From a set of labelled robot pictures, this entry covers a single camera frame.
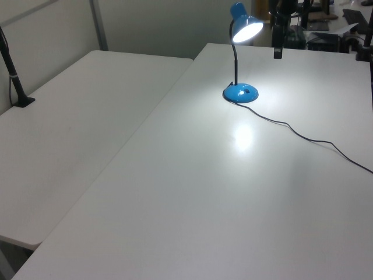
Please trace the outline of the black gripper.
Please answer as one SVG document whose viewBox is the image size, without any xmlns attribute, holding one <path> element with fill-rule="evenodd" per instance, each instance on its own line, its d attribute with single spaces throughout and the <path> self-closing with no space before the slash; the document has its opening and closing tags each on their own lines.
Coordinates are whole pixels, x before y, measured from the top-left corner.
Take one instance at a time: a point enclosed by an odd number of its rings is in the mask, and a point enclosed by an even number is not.
<svg viewBox="0 0 373 280">
<path fill-rule="evenodd" d="M 273 58 L 282 59 L 283 49 L 286 46 L 287 28 L 275 24 L 272 27 L 272 47 L 274 48 Z"/>
</svg>

